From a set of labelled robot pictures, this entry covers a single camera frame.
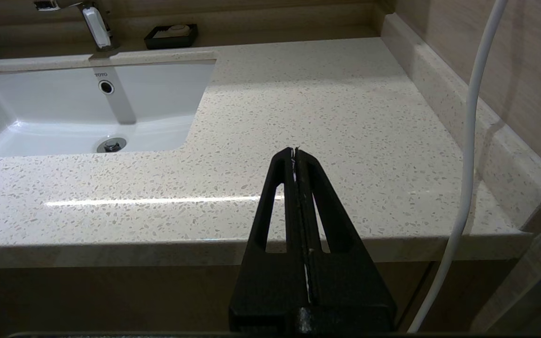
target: chrome faucet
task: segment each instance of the chrome faucet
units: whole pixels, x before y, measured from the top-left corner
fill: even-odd
[[[34,1],[33,4],[38,11],[58,11],[67,7],[77,7],[85,18],[86,25],[89,27],[89,31],[97,46],[97,51],[111,51],[118,47],[118,44],[112,38],[110,26],[103,19],[103,15],[97,9],[94,1],[47,0]]]

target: black soap dish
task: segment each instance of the black soap dish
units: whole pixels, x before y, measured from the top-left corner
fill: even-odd
[[[145,41],[148,49],[190,47],[193,45],[193,42],[197,37],[197,25],[191,24],[187,26],[189,26],[189,33],[184,36],[154,37],[156,33],[160,31],[167,31],[172,27],[157,26],[143,40]]]

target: countertop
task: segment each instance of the countertop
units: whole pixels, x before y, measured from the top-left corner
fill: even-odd
[[[239,263],[285,147],[322,163],[375,261],[440,256],[461,151],[380,38],[10,59],[0,71],[209,59],[176,150],[0,158],[0,267]],[[530,240],[479,184],[457,258],[518,257]]]

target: black plastic tool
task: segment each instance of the black plastic tool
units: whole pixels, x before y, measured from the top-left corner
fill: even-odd
[[[286,253],[267,253],[284,184]],[[324,253],[315,203],[330,253]],[[395,304],[320,163],[299,149],[273,156],[229,308],[232,331],[356,334],[393,329]]]

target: white sink basin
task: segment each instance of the white sink basin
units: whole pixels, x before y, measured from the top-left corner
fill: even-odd
[[[0,73],[0,157],[94,153],[114,137],[121,152],[178,148],[214,63]]]

